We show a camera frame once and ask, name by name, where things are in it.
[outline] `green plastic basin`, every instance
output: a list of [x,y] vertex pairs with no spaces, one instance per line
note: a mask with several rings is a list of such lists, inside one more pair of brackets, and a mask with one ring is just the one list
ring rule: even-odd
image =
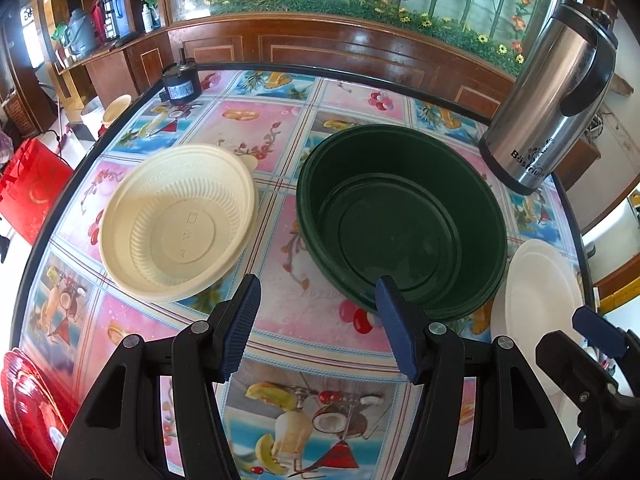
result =
[[311,257],[367,310],[383,275],[433,320],[470,314],[500,284],[507,240],[494,194],[426,134],[374,124],[332,135],[305,161],[296,201]]

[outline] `white bowl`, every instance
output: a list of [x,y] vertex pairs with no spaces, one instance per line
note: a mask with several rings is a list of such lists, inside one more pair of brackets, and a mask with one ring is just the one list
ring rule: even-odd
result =
[[124,94],[114,99],[102,115],[102,124],[107,128],[111,126],[113,121],[120,117],[124,110],[129,108],[130,104],[131,96],[129,94]]
[[581,344],[583,338],[571,320],[580,306],[580,286],[562,254],[540,240],[524,242],[513,255],[506,282],[496,294],[491,337],[507,335],[516,342],[548,396],[560,388],[536,365],[536,345],[554,330],[562,330]]
[[208,144],[164,150],[131,171],[111,197],[98,234],[100,256],[133,297],[183,300],[233,267],[257,209],[240,157]]

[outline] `bottle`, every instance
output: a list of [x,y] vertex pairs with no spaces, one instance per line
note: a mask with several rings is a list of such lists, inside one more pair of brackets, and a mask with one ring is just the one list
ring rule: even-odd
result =
[[145,32],[154,30],[154,22],[151,19],[151,9],[149,9],[147,4],[142,7],[142,23],[145,25]]

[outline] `stainless steel thermos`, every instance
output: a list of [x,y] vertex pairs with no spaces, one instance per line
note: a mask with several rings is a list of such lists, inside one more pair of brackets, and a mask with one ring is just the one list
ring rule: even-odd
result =
[[532,193],[595,115],[616,65],[611,28],[605,12],[571,0],[546,23],[479,143],[510,189]]

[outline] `patterned tablecloth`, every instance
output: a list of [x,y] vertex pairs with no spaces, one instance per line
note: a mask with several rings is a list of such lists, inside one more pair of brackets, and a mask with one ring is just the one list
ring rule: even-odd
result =
[[[309,257],[296,221],[303,161],[327,136],[356,124],[420,130],[466,158],[492,188],[510,257],[528,238],[540,238],[579,274],[556,188],[548,179],[530,197],[507,190],[476,148],[484,126],[400,94],[294,73],[201,72],[200,78],[201,97],[178,107],[153,97],[94,162],[40,263],[20,348],[81,402],[128,333],[146,340],[175,335],[230,297],[245,273],[255,273],[262,304],[254,330],[240,369],[216,389],[241,476],[257,479],[264,470],[286,478],[304,470],[304,479],[390,478],[420,388],[398,372],[379,320],[337,292]],[[236,266],[207,290],[178,303],[144,303],[119,290],[102,266],[100,217],[135,165],[185,143],[214,144],[257,159],[257,225]],[[458,195],[466,200],[465,189]],[[469,221],[474,214],[470,209]],[[490,311],[491,301],[450,326],[489,340]],[[465,468],[474,393],[474,380],[467,380],[452,472]],[[180,471],[168,378],[161,395],[167,459]]]

